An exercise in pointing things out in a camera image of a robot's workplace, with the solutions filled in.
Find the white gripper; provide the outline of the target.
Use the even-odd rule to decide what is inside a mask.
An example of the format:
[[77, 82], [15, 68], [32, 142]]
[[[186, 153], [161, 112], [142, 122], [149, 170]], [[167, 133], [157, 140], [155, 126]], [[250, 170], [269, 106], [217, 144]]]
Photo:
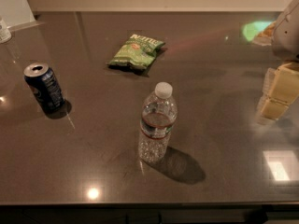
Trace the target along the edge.
[[263, 94], [291, 105], [299, 97], [299, 0], [292, 0], [278, 16], [272, 34], [272, 50], [281, 60], [292, 62], [267, 70]]

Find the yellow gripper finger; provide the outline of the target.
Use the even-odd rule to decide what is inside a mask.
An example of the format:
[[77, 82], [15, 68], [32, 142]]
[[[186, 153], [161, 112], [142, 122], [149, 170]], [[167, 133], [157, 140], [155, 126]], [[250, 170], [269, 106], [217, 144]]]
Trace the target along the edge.
[[261, 125], [270, 125], [276, 122], [289, 107], [263, 95], [257, 105], [255, 120]]

